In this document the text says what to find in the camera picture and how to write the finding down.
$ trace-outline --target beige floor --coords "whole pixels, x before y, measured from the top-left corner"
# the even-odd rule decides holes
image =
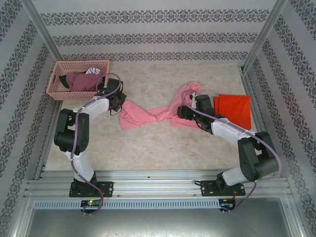
[[[184,84],[197,81],[211,98],[245,94],[236,64],[112,66],[124,81],[129,100],[144,109],[167,105]],[[64,101],[73,109],[85,101]],[[168,121],[122,131],[119,116],[104,113],[90,124],[88,146],[95,170],[226,169],[238,165],[237,148],[204,131],[171,127]],[[46,170],[71,170],[66,156],[52,144]]]

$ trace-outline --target pink basket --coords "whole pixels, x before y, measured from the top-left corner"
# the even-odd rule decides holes
[[[59,76],[66,75],[69,72],[84,72],[90,66],[98,66],[102,73],[109,72],[109,60],[89,60],[89,61],[58,61],[54,66],[54,70],[50,76],[46,93],[53,97],[54,100],[78,100],[91,99],[96,92],[71,92],[63,86]],[[105,84],[108,82],[109,76],[105,78]]]

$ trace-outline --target pink towel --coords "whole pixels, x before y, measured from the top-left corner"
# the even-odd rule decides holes
[[[119,115],[120,125],[122,130],[130,130],[148,122],[158,122],[167,119],[171,126],[182,126],[189,128],[198,128],[195,121],[179,118],[177,116],[178,107],[184,105],[181,100],[181,94],[184,90],[193,89],[198,93],[202,93],[200,84],[193,82],[188,85],[184,85],[178,90],[170,105],[163,106],[151,110],[143,110],[142,108],[135,105],[133,102],[126,100],[122,106],[122,112]],[[191,104],[190,94],[185,95],[185,100]]]

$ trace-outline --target mounting plate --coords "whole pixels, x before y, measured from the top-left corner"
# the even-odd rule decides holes
[[[113,186],[114,186],[113,182],[97,182],[97,187],[102,190],[103,197],[105,197],[105,198],[112,197]],[[95,190],[93,195],[87,195],[85,193],[78,193],[78,192],[76,192],[75,183],[72,182],[71,186],[70,186],[69,197],[71,197],[71,198],[90,198],[90,197],[98,198],[98,197],[101,197],[101,195],[97,190]]]
[[[220,192],[215,180],[202,180],[195,181],[194,183],[200,186],[202,197],[233,196],[233,191],[236,192],[236,196],[246,195],[245,188],[241,183],[227,186],[223,192]]]

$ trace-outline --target vent grille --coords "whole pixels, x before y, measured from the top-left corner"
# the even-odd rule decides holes
[[[34,209],[80,209],[80,200],[38,200]],[[105,200],[102,209],[204,209],[219,208],[218,199]]]

